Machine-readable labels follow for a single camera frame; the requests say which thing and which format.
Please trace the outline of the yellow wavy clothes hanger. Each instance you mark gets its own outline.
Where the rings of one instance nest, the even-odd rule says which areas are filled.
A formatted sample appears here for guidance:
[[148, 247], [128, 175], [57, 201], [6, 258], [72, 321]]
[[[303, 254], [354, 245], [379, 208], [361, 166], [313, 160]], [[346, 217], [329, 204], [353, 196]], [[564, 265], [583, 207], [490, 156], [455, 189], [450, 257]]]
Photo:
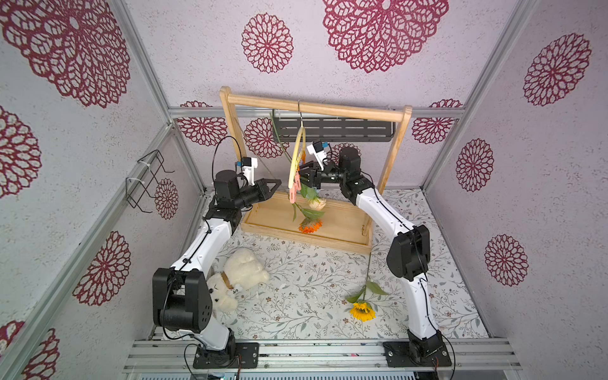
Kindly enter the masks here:
[[294, 145], [294, 152], [290, 164], [288, 188], [291, 188], [294, 185], [295, 173], [299, 171], [300, 154], [302, 151], [306, 151], [306, 129], [303, 125], [303, 116], [300, 116], [300, 127]]

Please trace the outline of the peach artificial rose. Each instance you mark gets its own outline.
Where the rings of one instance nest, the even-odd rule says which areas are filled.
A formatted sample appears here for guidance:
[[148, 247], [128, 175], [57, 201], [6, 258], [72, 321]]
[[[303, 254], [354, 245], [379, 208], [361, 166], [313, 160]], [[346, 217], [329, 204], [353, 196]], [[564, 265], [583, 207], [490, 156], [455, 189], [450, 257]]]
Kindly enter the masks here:
[[[272, 122], [272, 131], [274, 134], [274, 137], [276, 139], [276, 141], [279, 144], [280, 149], [282, 150], [282, 153], [289, 159], [290, 164], [291, 164], [291, 159], [292, 159], [292, 154], [289, 154], [286, 147], [284, 146], [281, 138], [280, 138], [280, 133], [278, 131], [278, 128], [276, 126], [276, 122], [275, 122], [275, 110], [272, 109], [271, 112], [271, 122]], [[301, 195], [308, 204], [308, 208], [310, 209], [314, 209], [314, 210], [318, 210], [321, 211], [325, 205], [326, 205], [326, 201], [321, 199], [320, 196], [318, 196], [318, 193], [316, 190], [314, 190], [313, 188], [308, 188], [307, 186], [302, 186], [301, 190], [298, 192], [297, 195]]]

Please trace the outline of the orange artificial flower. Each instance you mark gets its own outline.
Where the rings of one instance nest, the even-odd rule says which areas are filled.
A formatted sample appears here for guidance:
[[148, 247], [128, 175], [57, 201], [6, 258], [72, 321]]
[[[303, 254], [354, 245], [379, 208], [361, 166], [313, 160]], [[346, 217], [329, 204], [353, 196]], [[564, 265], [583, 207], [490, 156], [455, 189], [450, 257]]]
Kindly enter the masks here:
[[305, 208], [297, 203], [292, 204], [292, 208], [292, 221], [299, 221], [299, 232], [303, 234], [313, 234], [322, 227], [322, 217], [325, 215], [324, 211]]

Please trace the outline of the yellow artificial sunflower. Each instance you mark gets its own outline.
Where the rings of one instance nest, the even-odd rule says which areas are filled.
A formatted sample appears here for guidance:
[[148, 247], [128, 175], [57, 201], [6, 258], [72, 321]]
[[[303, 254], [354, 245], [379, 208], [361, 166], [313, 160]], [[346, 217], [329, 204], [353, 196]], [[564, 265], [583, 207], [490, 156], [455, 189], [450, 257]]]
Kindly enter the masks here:
[[370, 254], [367, 259], [365, 280], [362, 288], [360, 288], [356, 294], [351, 294], [345, 298], [345, 302], [351, 304], [351, 309], [349, 311], [350, 315], [361, 322], [373, 321], [376, 318], [376, 311], [372, 303], [367, 300], [368, 293], [374, 294], [380, 298], [389, 295], [389, 293], [384, 291], [378, 283], [371, 279], [371, 261], [372, 254]]

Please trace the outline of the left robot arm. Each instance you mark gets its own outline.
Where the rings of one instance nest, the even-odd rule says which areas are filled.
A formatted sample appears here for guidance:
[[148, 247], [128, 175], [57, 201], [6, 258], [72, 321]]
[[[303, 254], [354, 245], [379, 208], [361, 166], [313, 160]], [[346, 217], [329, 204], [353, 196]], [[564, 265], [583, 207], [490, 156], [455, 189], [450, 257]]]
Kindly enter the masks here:
[[217, 173], [215, 195], [202, 219], [202, 230], [181, 258], [152, 277], [152, 310], [156, 326], [181, 332], [208, 351], [221, 352], [234, 346], [234, 334], [212, 315], [212, 293], [205, 275], [221, 248], [231, 239], [243, 211], [270, 200], [280, 180], [262, 178], [238, 183], [241, 175], [232, 169]]

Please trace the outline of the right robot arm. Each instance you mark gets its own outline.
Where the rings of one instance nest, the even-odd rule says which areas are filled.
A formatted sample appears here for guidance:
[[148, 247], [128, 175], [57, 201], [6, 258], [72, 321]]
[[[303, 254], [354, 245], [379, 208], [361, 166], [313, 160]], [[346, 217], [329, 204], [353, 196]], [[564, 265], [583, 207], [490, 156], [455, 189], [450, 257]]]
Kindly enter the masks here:
[[432, 313], [428, 291], [428, 264], [431, 259], [430, 233], [426, 226], [416, 226], [390, 206], [374, 182], [362, 172], [358, 150], [346, 147], [339, 161], [328, 158], [329, 145], [314, 142], [307, 146], [313, 160], [299, 166], [302, 187], [321, 188], [338, 184], [342, 195], [362, 210], [384, 234], [392, 239], [386, 264], [405, 285], [408, 307], [408, 357], [422, 366], [449, 366], [448, 349]]

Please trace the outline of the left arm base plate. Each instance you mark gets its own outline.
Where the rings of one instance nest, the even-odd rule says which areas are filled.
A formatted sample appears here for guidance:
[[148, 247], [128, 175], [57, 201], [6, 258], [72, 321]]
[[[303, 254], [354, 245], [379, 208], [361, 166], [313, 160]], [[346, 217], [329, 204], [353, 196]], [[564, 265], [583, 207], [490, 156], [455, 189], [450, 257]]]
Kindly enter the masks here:
[[223, 350], [197, 348], [193, 368], [211, 369], [255, 369], [260, 358], [258, 343], [229, 343]]

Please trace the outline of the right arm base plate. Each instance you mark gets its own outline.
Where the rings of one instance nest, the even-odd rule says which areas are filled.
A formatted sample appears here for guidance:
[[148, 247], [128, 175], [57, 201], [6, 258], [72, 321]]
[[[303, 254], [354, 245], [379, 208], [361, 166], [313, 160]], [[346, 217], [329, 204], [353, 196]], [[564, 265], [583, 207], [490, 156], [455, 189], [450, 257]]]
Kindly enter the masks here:
[[388, 367], [452, 367], [450, 353], [444, 343], [395, 341], [383, 344]]

